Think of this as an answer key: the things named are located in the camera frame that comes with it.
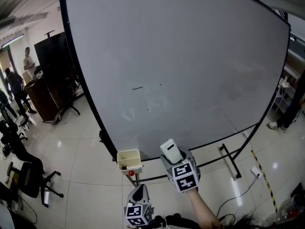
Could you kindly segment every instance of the black office chair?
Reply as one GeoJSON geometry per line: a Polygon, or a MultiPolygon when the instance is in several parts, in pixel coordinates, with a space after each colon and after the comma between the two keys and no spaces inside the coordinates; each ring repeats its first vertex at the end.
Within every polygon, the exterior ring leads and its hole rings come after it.
{"type": "Polygon", "coordinates": [[[45,207],[49,207],[49,205],[46,204],[44,201],[44,192],[46,188],[57,196],[63,198],[62,193],[57,193],[47,185],[47,183],[51,181],[53,176],[60,176],[60,172],[54,171],[48,177],[44,178],[41,166],[35,163],[28,162],[23,163],[21,170],[14,168],[13,162],[11,162],[7,172],[8,176],[10,176],[11,171],[14,171],[19,174],[18,188],[24,194],[32,198],[37,198],[39,194],[39,189],[41,189],[41,202],[45,207]]]}

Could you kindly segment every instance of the shoe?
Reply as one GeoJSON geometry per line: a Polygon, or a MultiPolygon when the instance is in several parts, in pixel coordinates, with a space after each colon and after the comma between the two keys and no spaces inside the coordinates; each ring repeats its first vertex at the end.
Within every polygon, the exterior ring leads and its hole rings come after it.
{"type": "Polygon", "coordinates": [[[29,113],[34,115],[34,114],[37,114],[37,111],[35,111],[35,110],[29,110],[29,113]]]}
{"type": "Polygon", "coordinates": [[[283,131],[284,133],[286,133],[287,128],[285,128],[284,126],[281,126],[281,129],[282,129],[282,131],[283,131]]]}
{"type": "Polygon", "coordinates": [[[269,123],[267,124],[267,127],[269,127],[269,128],[272,129],[272,130],[276,130],[276,129],[277,129],[277,122],[276,122],[276,121],[274,121],[274,122],[269,122],[269,123]]]}

